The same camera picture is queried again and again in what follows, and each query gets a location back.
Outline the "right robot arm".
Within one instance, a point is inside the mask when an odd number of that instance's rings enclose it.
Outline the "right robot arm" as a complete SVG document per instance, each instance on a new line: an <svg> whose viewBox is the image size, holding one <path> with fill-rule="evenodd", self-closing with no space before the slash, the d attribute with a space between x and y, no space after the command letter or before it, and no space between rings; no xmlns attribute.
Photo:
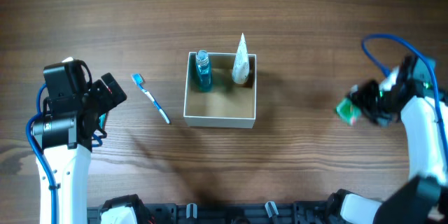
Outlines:
<svg viewBox="0 0 448 224"><path fill-rule="evenodd" d="M350 125L358 116L383 127L402 123L409 179L383 202L338 190L326 203L326 223L434 223L434 208L442 214L439 222L447 222L447 92L431 83L434 67L431 59L408 55L382 82L353 86L336 107Z"/></svg>

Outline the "blue white toothbrush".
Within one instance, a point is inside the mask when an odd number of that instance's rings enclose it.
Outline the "blue white toothbrush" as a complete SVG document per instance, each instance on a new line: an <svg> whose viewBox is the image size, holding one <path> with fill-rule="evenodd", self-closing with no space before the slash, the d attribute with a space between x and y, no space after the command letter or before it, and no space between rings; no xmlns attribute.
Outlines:
<svg viewBox="0 0 448 224"><path fill-rule="evenodd" d="M133 73L131 75L131 79L133 80L135 85L140 89L140 91L142 91L147 96L147 98L151 100L151 102L158 110L164 121L169 125L171 123L171 120L165 113L164 109L158 104L157 100L153 97L153 95L147 89L144 88L144 78L142 77L142 75L140 73Z"/></svg>

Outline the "blue mouthwash bottle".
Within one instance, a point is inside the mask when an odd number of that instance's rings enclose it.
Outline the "blue mouthwash bottle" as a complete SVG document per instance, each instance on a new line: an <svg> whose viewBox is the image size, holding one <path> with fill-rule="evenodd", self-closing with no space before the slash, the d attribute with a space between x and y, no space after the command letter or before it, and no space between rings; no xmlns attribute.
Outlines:
<svg viewBox="0 0 448 224"><path fill-rule="evenodd" d="M192 79L198 90L209 92L212 89L211 61L205 50L197 51L193 58Z"/></svg>

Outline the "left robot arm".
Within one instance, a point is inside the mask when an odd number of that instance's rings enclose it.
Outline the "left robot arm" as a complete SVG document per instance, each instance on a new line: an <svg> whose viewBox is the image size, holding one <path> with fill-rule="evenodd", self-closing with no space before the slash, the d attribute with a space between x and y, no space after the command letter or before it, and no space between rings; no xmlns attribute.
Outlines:
<svg viewBox="0 0 448 224"><path fill-rule="evenodd" d="M71 57L46 66L43 77L26 126L40 176L40 222L86 223L91 155L107 137L100 118L127 96L110 73L93 80L87 64Z"/></svg>

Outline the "green white small box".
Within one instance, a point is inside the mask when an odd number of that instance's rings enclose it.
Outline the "green white small box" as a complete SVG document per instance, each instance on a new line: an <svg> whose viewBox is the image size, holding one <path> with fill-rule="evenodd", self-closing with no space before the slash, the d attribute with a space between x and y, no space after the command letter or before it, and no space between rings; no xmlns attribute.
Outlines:
<svg viewBox="0 0 448 224"><path fill-rule="evenodd" d="M362 114L361 110L348 98L343 98L336 106L335 112L342 121L350 126L353 126Z"/></svg>

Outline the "red white toothpaste tube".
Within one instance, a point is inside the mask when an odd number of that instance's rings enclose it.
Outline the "red white toothpaste tube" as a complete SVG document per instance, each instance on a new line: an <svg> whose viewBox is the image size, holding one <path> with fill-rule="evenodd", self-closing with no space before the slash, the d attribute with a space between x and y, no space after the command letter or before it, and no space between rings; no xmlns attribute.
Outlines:
<svg viewBox="0 0 448 224"><path fill-rule="evenodd" d="M106 113L103 114L103 115L101 115L101 116L99 117L99 127L100 127L101 129L104 129L105 122L106 122L106 117L107 117L107 114L106 114Z"/></svg>

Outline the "white lotion tube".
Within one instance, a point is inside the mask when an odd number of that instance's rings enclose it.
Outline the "white lotion tube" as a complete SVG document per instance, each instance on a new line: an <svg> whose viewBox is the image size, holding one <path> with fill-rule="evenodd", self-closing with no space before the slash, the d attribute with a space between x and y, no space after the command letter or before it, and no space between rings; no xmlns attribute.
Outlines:
<svg viewBox="0 0 448 224"><path fill-rule="evenodd" d="M241 34L237 53L232 68L232 79L236 84L243 85L249 77L249 54L244 34Z"/></svg>

